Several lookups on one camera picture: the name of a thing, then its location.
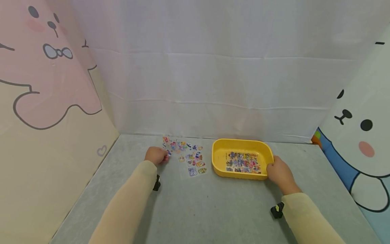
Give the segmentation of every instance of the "yellow tray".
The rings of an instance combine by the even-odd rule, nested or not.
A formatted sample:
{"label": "yellow tray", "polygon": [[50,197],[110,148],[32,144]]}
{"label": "yellow tray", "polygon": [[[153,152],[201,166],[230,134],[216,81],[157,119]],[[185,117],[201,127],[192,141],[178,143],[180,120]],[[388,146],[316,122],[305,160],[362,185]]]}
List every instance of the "yellow tray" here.
{"label": "yellow tray", "polygon": [[[230,152],[256,154],[261,174],[227,171],[226,155],[229,155]],[[273,163],[273,154],[270,147],[261,141],[218,139],[213,143],[211,161],[215,173],[219,176],[248,180],[265,180],[268,177],[267,164]]]}

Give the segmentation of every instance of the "hand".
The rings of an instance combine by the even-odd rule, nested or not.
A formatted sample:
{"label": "hand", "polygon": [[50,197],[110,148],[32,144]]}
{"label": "hand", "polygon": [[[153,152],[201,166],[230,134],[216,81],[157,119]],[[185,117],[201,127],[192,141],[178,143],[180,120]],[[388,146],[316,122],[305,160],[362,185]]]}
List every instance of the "hand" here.
{"label": "hand", "polygon": [[168,152],[162,148],[151,146],[148,148],[145,154],[145,160],[149,160],[154,165],[159,165],[161,162],[168,160]]}
{"label": "hand", "polygon": [[296,185],[293,173],[288,165],[278,156],[274,156],[274,163],[267,165],[268,178],[277,184],[283,195],[302,192]]}

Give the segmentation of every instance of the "gray table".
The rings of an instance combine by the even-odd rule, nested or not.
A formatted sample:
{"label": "gray table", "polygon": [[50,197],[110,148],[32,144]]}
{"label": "gray table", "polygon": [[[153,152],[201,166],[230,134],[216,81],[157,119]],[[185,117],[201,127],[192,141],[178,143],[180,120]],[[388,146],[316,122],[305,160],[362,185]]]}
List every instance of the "gray table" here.
{"label": "gray table", "polygon": [[[183,178],[178,156],[159,169],[162,186],[153,192],[135,238],[141,243],[296,243],[285,219],[269,210],[281,193],[269,180],[222,178],[211,169],[210,139],[202,145],[210,172]],[[121,135],[51,241],[86,244],[116,191],[161,137]],[[268,143],[290,166],[301,187],[347,244],[380,243],[321,149],[315,145]]]}

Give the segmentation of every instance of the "beige sleeve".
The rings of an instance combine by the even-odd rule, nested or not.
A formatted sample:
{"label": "beige sleeve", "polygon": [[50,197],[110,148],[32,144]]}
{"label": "beige sleeve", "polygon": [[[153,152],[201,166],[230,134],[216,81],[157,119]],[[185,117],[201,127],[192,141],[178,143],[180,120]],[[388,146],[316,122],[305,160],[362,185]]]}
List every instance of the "beige sleeve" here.
{"label": "beige sleeve", "polygon": [[89,244],[133,242],[147,199],[156,182],[157,168],[141,162],[108,204]]}
{"label": "beige sleeve", "polygon": [[299,244],[345,244],[309,196],[294,193],[282,201],[283,215]]}

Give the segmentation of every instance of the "white curtain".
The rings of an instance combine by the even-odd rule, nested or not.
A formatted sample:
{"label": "white curtain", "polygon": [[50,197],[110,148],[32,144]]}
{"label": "white curtain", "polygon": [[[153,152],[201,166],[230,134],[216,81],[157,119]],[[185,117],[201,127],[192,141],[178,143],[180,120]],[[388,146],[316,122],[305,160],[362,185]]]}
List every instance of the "white curtain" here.
{"label": "white curtain", "polygon": [[71,0],[121,133],[309,142],[388,0]]}

